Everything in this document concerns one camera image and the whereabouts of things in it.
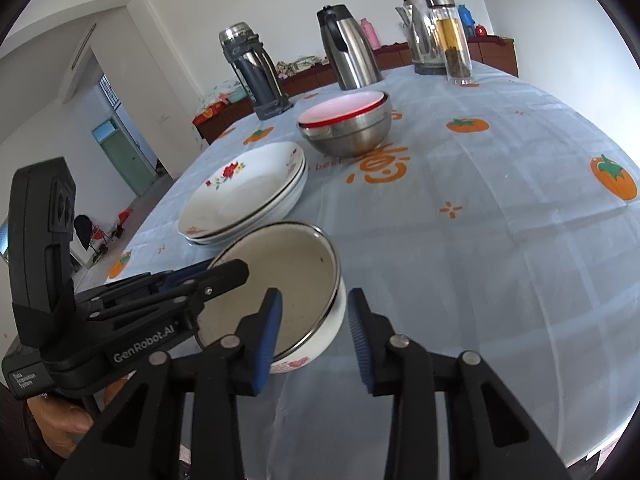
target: wooden cabinet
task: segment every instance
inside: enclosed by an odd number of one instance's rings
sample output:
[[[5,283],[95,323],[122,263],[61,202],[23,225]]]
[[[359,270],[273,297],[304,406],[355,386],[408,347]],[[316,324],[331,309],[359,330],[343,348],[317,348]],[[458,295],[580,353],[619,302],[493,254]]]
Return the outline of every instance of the wooden cabinet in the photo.
[[[500,43],[469,43],[471,59],[498,70],[518,76],[516,51],[511,38],[500,38]]]
[[[513,47],[513,40],[500,38],[493,43],[469,43],[471,59],[518,76],[518,64]],[[400,66],[411,65],[411,52],[406,43],[386,45],[374,51],[380,70],[389,70]],[[317,65],[297,73],[282,81],[284,92],[293,97],[310,92],[321,86],[337,81],[334,71],[329,65]],[[251,113],[254,108],[248,98],[224,108],[218,115],[197,126],[203,139],[209,144],[218,138],[229,126]]]

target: kettle base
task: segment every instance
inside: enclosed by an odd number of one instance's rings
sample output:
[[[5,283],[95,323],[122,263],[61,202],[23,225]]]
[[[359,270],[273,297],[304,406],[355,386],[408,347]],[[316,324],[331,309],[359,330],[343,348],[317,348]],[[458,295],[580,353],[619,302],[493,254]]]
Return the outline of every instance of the kettle base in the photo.
[[[433,65],[423,65],[423,64],[414,64],[415,73],[419,75],[447,75],[447,69],[444,65],[442,66],[433,66]]]
[[[289,101],[289,99],[286,96],[283,96],[265,105],[254,104],[254,111],[258,116],[258,119],[260,119],[261,121],[265,121],[267,119],[275,117],[276,115],[280,115],[281,113],[286,112],[292,106],[293,104]]]

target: screw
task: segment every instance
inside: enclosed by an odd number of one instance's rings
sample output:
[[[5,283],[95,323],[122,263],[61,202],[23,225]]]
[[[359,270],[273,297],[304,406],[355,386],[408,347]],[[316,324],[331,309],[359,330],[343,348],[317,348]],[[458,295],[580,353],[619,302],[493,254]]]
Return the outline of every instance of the screw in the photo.
[[[407,348],[410,343],[409,338],[402,334],[393,334],[389,338],[389,342],[395,348]]]
[[[482,359],[477,353],[467,350],[462,354],[462,360],[470,366],[477,366]]]
[[[166,362],[166,352],[153,352],[150,356],[149,356],[149,362],[153,365],[153,366],[159,366],[159,365],[163,365]]]
[[[239,344],[240,338],[234,334],[225,335],[220,340],[220,346],[222,346],[222,348],[236,348]]]

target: stacked bowls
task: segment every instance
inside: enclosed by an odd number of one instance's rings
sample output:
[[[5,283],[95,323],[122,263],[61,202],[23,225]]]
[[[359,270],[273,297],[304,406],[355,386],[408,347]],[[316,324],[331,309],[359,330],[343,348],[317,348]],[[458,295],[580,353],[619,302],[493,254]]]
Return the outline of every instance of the stacked bowls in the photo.
[[[218,168],[180,213],[178,232],[194,245],[226,245],[282,220],[296,205],[308,177],[295,142],[274,142]]]

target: electric kettle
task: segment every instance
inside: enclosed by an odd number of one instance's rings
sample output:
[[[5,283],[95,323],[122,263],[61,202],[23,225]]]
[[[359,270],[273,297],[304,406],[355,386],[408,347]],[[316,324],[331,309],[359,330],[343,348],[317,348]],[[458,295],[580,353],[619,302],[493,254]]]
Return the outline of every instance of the electric kettle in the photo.
[[[446,74],[427,0],[404,0],[402,7],[396,7],[396,10],[404,23],[415,72],[421,75]]]
[[[342,90],[362,88],[382,80],[369,40],[344,5],[318,12],[324,51]]]

